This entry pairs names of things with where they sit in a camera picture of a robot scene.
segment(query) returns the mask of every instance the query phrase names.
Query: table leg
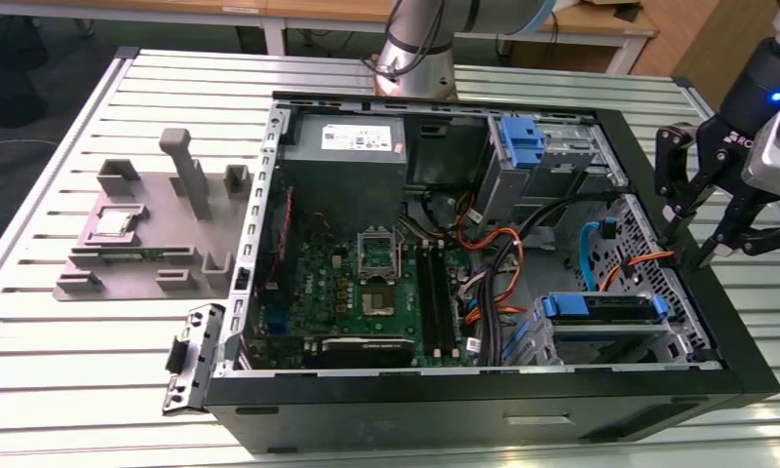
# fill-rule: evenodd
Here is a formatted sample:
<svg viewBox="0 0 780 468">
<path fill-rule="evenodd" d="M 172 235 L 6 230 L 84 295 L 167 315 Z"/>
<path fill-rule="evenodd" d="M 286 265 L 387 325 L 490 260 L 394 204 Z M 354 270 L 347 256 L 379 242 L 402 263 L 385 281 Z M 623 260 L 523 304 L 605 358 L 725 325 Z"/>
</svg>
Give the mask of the table leg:
<svg viewBox="0 0 780 468">
<path fill-rule="evenodd" d="M 648 37 L 629 37 L 625 45 L 615 51 L 615 56 L 610 62 L 607 73 L 627 75 L 634 69 L 642 50 L 649 42 Z"/>
<path fill-rule="evenodd" d="M 80 37 L 92 37 L 95 34 L 95 19 L 74 19 L 76 22 L 78 35 Z"/>
<path fill-rule="evenodd" d="M 262 18 L 266 48 L 270 56 L 287 54 L 287 22 L 283 18 Z"/>
</svg>

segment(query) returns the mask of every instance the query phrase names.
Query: metal bracket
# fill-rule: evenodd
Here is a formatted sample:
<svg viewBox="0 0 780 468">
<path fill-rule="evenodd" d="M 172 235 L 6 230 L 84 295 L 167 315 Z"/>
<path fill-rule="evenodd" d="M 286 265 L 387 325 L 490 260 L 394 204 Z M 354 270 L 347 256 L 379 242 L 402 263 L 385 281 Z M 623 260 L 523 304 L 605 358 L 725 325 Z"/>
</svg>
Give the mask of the metal bracket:
<svg viewBox="0 0 780 468">
<path fill-rule="evenodd" d="M 208 412 L 206 393 L 221 340 L 226 307 L 207 304 L 187 314 L 184 329 L 175 337 L 166 370 L 172 374 L 163 414 Z"/>
</svg>

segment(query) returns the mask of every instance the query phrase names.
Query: side panel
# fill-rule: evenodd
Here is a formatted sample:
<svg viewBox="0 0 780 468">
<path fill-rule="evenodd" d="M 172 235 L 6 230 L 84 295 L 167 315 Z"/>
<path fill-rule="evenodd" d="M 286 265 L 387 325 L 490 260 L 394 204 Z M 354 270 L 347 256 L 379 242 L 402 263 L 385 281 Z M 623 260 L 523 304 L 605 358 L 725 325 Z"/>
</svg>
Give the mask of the side panel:
<svg viewBox="0 0 780 468">
<path fill-rule="evenodd" d="M 211 411 L 243 446 L 258 453 L 641 439 L 716 403 L 706 398 L 617 397 L 218 406 Z"/>
</svg>

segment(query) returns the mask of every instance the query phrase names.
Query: connector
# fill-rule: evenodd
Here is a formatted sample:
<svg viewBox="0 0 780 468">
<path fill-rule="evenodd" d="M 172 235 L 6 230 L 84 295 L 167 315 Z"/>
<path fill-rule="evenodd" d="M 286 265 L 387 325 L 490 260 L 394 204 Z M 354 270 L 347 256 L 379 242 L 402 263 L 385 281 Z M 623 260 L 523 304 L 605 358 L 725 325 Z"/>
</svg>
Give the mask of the connector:
<svg viewBox="0 0 780 468">
<path fill-rule="evenodd" d="M 598 233 L 601 234 L 602 239 L 615 239 L 615 236 L 619 231 L 618 219 L 614 216 L 606 217 L 602 221 L 598 222 Z"/>
</svg>

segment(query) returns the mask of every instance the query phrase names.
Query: wooden table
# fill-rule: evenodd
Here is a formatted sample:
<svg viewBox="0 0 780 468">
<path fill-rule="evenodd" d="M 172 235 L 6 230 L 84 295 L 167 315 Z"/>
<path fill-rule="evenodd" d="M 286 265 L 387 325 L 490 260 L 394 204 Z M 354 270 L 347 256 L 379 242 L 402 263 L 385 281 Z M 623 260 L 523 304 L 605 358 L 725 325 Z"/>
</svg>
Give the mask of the wooden table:
<svg viewBox="0 0 780 468">
<path fill-rule="evenodd" d="M 281 27 L 383 32 L 395 0 L 269 0 L 266 16 L 270 22 L 267 45 L 270 54 L 287 51 L 285 35 L 271 30 Z M 613 6 L 582 3 L 558 14 L 558 42 L 617 47 L 618 51 L 607 73 L 630 73 L 649 39 L 660 30 L 649 17 L 639 13 L 634 22 L 614 16 Z M 506 41 L 549 42 L 554 30 L 553 18 L 533 34 L 458 34 L 459 37 L 489 38 Z"/>
<path fill-rule="evenodd" d="M 0 14 L 88 20 L 138 20 L 234 26 L 266 31 L 270 55 L 287 54 L 290 28 L 385 32 L 394 0 L 0 0 Z M 579 4 L 558 12 L 558 42 L 617 47 L 607 73 L 629 73 L 658 29 L 645 14 L 635 22 L 611 7 Z M 458 34 L 506 41 L 549 42 L 551 19 L 531 34 Z"/>
</svg>

